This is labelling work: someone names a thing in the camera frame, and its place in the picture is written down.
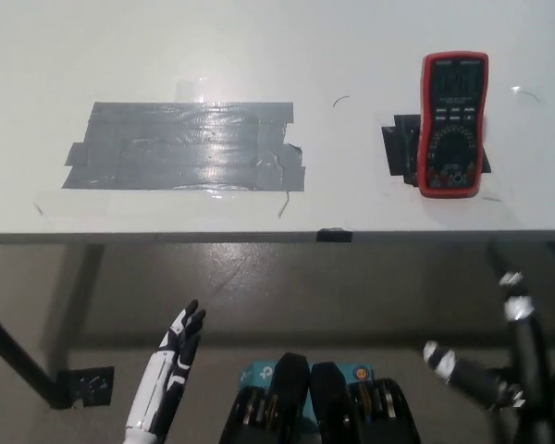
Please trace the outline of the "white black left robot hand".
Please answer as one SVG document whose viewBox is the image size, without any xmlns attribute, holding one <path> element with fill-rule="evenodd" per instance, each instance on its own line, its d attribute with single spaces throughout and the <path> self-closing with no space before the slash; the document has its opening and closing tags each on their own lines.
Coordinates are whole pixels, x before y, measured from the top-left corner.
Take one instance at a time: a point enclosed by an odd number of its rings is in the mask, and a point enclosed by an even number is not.
<svg viewBox="0 0 555 444">
<path fill-rule="evenodd" d="M 191 301 L 175 318 L 142 375 L 125 426 L 125 444 L 164 443 L 183 397 L 206 311 Z"/>
</svg>

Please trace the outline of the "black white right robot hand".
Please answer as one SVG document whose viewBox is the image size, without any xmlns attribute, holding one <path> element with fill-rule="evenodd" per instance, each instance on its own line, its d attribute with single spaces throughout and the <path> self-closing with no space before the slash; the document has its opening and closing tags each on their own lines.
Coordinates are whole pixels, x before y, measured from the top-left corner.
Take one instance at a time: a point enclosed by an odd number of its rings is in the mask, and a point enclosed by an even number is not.
<svg viewBox="0 0 555 444">
<path fill-rule="evenodd" d="M 488 245 L 487 259 L 504 293 L 503 315 L 508 325 L 512 366 L 509 380 L 455 351 L 430 340 L 423 348 L 425 363 L 446 384 L 462 391 L 487 409 L 523 407 L 552 415 L 555 400 L 549 359 L 536 305 L 524 273 L 504 256 L 498 245 Z"/>
</svg>

